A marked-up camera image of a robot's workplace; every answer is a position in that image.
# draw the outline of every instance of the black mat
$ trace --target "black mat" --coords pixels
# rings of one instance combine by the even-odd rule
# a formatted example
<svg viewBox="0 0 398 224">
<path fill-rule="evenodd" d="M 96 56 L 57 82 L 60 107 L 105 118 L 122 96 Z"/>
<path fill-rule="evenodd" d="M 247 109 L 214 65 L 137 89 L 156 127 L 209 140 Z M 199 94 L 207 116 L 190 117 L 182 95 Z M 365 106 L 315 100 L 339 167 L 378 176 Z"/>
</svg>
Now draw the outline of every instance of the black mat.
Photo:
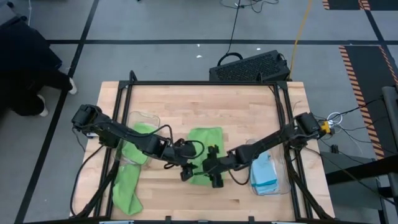
<svg viewBox="0 0 398 224">
<path fill-rule="evenodd" d="M 398 11 L 397 0 L 327 0 L 327 3 L 329 10 Z"/>
<path fill-rule="evenodd" d="M 393 76 L 396 65 L 394 62 L 390 62 L 391 60 L 388 59 L 381 47 L 344 46 L 340 47 L 340 51 L 359 105 L 380 98 L 382 87 L 396 84 L 397 79 Z M 361 112 L 365 124 L 377 121 L 373 126 L 368 128 L 368 133 L 371 141 L 374 143 L 373 147 L 378 158 L 391 155 L 388 151 L 396 152 L 396 144 L 389 120 L 381 119 L 387 116 L 383 101 L 380 100 L 371 103 L 367 105 L 366 109 L 361 110 Z"/>
<path fill-rule="evenodd" d="M 329 10 L 360 10 L 358 0 L 328 0 Z"/>
</svg>

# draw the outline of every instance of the black pants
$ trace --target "black pants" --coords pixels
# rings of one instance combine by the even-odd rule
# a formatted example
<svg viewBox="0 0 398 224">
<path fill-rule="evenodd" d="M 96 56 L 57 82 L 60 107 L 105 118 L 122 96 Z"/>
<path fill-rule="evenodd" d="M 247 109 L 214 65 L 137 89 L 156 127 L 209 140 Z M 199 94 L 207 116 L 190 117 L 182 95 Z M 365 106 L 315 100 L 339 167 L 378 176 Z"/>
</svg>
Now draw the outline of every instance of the black pants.
<svg viewBox="0 0 398 224">
<path fill-rule="evenodd" d="M 12 72 L 7 80 L 10 84 L 7 105 L 21 116 L 38 115 L 44 110 L 43 101 L 34 90 L 26 87 L 26 80 L 59 90 L 72 89 L 69 77 L 58 70 Z"/>
</svg>

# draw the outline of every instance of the wooden table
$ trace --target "wooden table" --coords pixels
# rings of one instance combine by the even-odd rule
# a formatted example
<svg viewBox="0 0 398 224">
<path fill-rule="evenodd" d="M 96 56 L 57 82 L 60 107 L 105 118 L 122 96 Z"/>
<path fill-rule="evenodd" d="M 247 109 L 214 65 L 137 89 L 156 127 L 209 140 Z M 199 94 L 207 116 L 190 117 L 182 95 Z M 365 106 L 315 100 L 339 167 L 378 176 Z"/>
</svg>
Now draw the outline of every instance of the wooden table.
<svg viewBox="0 0 398 224">
<path fill-rule="evenodd" d="M 308 112 L 303 83 L 291 82 L 288 86 L 294 115 Z M 109 117 L 113 113 L 117 87 L 118 82 L 103 82 L 99 93 L 97 105 Z M 126 91 L 122 96 L 118 121 L 121 120 L 125 96 Z M 159 116 L 161 124 L 169 124 L 173 128 L 174 139 L 185 138 L 192 128 L 222 127 L 226 150 L 279 129 L 275 98 L 266 86 L 134 85 L 129 110 Z M 89 139 L 84 159 L 98 147 L 98 139 Z M 318 151 L 315 140 L 309 141 L 308 147 Z M 76 212 L 82 210 L 98 188 L 104 154 L 105 150 L 102 150 L 93 157 L 80 174 L 73 201 Z M 308 189 L 334 217 L 319 155 L 306 150 L 301 155 Z M 259 197 L 249 186 L 235 184 L 229 175 L 225 175 L 222 189 L 191 185 L 180 180 L 179 167 L 164 170 L 164 164 L 152 159 L 141 171 L 136 194 L 143 211 L 127 216 L 114 206 L 112 219 L 164 220 L 170 215 L 173 220 L 247 221 L 248 216 L 254 216 L 256 221 L 295 220 L 290 193 Z M 244 180 L 248 172 L 242 170 L 234 174 L 237 179 Z M 108 192 L 103 195 L 102 215 L 105 214 Z M 305 217 L 302 194 L 298 188 L 297 192 L 301 216 Z"/>
</svg>

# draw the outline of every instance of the white sneaker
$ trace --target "white sneaker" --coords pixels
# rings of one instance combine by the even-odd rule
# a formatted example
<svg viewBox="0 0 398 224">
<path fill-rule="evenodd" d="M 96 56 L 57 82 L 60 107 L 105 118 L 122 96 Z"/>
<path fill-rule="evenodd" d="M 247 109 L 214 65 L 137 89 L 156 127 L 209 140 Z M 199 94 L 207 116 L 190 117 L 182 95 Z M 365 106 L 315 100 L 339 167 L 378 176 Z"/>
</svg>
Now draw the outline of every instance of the white sneaker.
<svg viewBox="0 0 398 224">
<path fill-rule="evenodd" d="M 76 87 L 75 82 L 73 81 L 73 79 L 69 78 L 69 82 L 72 85 L 72 89 L 69 90 L 69 93 L 74 95 L 74 94 L 77 93 L 77 87 Z"/>
<path fill-rule="evenodd" d="M 43 101 L 43 104 L 44 104 L 44 109 L 43 109 L 43 111 L 39 114 L 39 116 L 41 116 L 41 117 L 45 117 L 45 116 L 47 116 L 47 115 L 49 115 L 49 111 L 48 111 L 48 109 L 45 107 L 45 100 L 44 100 L 44 97 L 42 96 L 42 95 L 37 95 L 37 97 L 39 97 L 42 101 Z"/>
</svg>

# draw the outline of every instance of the green towel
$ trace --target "green towel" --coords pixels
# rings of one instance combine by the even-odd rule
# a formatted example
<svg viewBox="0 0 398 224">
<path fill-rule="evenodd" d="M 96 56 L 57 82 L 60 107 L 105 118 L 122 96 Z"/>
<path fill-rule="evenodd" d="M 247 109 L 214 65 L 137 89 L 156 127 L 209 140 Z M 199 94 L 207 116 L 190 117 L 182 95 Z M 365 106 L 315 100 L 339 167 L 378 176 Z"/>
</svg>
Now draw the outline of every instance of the green towel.
<svg viewBox="0 0 398 224">
<path fill-rule="evenodd" d="M 145 134 L 155 131 L 156 128 L 144 123 L 136 123 L 133 127 L 133 130 L 137 131 L 138 133 Z M 145 162 L 148 160 L 148 156 L 146 156 L 140 150 L 138 150 L 133 143 L 126 141 L 122 148 L 122 154 L 124 155 L 125 158 L 140 165 L 145 164 Z"/>
<path fill-rule="evenodd" d="M 217 157 L 226 156 L 226 152 L 224 150 L 223 130 L 221 128 L 195 128 L 189 132 L 187 139 L 201 141 L 205 145 L 205 151 L 203 154 L 200 157 L 191 160 L 193 164 L 198 166 L 198 168 L 193 170 L 194 173 L 203 172 L 201 163 L 207 158 L 208 146 L 217 145 L 219 149 Z M 196 142 L 193 144 L 195 145 L 197 153 L 199 153 L 201 151 L 201 145 Z M 189 179 L 189 182 L 197 185 L 211 185 L 210 179 L 204 175 L 195 175 Z"/>
<path fill-rule="evenodd" d="M 135 195 L 141 167 L 127 164 L 119 168 L 113 187 L 113 203 L 127 215 L 141 212 L 142 205 Z"/>
<path fill-rule="evenodd" d="M 145 134 L 155 131 L 155 128 L 144 123 L 136 123 L 133 129 Z M 113 187 L 113 203 L 127 215 L 133 215 L 142 210 L 142 205 L 135 195 L 141 166 L 148 156 L 144 155 L 133 143 L 124 141 L 121 149 L 123 156 L 139 165 L 127 164 L 119 168 Z"/>
</svg>

